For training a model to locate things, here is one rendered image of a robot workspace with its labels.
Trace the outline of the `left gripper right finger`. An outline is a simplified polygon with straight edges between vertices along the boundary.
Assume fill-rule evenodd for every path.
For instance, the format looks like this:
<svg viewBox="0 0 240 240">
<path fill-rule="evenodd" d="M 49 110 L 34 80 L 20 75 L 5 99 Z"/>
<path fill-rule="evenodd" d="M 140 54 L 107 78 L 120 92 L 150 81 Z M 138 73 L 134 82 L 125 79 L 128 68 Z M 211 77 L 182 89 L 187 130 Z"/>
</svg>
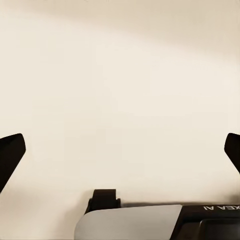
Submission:
<svg viewBox="0 0 240 240">
<path fill-rule="evenodd" d="M 225 140 L 224 151 L 240 173 L 240 135 L 228 133 Z"/>
</svg>

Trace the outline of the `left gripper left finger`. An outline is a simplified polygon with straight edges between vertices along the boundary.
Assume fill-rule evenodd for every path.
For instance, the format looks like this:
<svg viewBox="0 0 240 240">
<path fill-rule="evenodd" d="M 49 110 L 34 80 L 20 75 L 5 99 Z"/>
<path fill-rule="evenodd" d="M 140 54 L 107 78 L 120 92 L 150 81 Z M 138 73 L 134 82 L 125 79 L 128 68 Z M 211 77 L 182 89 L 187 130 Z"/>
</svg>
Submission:
<svg viewBox="0 0 240 240">
<path fill-rule="evenodd" d="M 26 153 L 22 133 L 0 138 L 0 193 Z"/>
</svg>

